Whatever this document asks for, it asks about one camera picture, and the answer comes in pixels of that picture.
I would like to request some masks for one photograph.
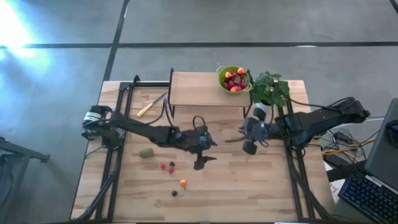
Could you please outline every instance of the wooden tabletop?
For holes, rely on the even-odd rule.
[[[289,81],[291,98],[308,103],[304,82]],[[119,82],[104,82],[99,105],[115,107]],[[135,88],[130,110],[131,118],[148,122],[160,114],[162,104],[153,106],[144,116],[136,114],[154,101],[167,88]],[[294,104],[294,111],[310,111],[307,106]],[[203,170],[193,170],[196,155],[173,148],[160,148],[148,139],[128,133],[124,147],[114,222],[273,222],[296,221],[289,171],[282,141],[271,140],[269,147],[258,144],[257,154],[242,150],[242,142],[225,143],[238,138],[242,125],[241,108],[181,106],[173,120],[181,130],[192,128],[192,118],[203,116],[218,146],[205,151],[217,160],[206,163]],[[165,118],[154,125],[168,125]],[[101,143],[93,141],[88,152]],[[139,151],[151,147],[155,156],[141,159]],[[310,188],[329,211],[334,203],[319,147],[306,148],[304,157]],[[106,150],[90,155],[84,163],[72,218],[79,216],[98,193]],[[160,164],[174,161],[175,172],[161,170]],[[187,189],[180,186],[187,180]],[[300,193],[303,209],[305,199]],[[108,209],[106,198],[104,215]]]
[[[170,104],[245,107],[250,105],[250,95],[248,91],[228,93],[215,72],[173,72]]]

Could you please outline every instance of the green bowl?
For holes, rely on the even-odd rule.
[[[235,93],[242,93],[244,91],[250,91],[251,90],[252,85],[250,83],[246,86],[245,89],[243,89],[241,91],[236,91],[236,92],[229,91],[229,90],[227,90],[224,87],[224,81],[226,80],[225,73],[227,73],[227,72],[234,73],[234,72],[237,72],[238,69],[239,69],[238,66],[227,66],[227,67],[220,66],[216,70],[216,72],[218,73],[218,84],[220,84],[220,87],[223,90],[227,91],[228,93],[234,93],[235,94]]]

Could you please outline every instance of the potted plant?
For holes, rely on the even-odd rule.
[[[287,81],[280,81],[282,76],[268,71],[261,73],[254,82],[252,90],[253,102],[267,106],[285,106],[289,95]]]

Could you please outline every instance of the concrete floor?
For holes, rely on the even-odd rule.
[[[0,45],[112,43],[122,4],[2,0]],[[131,0],[120,43],[398,41],[397,21],[388,0]],[[51,154],[47,164],[29,164],[9,223],[69,219],[87,145],[81,122],[98,100],[110,51],[0,49],[0,136]],[[242,65],[305,80],[312,103],[353,96],[384,116],[398,96],[397,58],[398,47],[119,49],[110,80]],[[361,140],[380,124],[349,128]]]

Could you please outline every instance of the knife handle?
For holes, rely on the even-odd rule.
[[[144,109],[142,109],[140,112],[138,112],[137,116],[140,118],[149,108],[151,108],[154,104],[151,103],[148,106],[146,106]]]

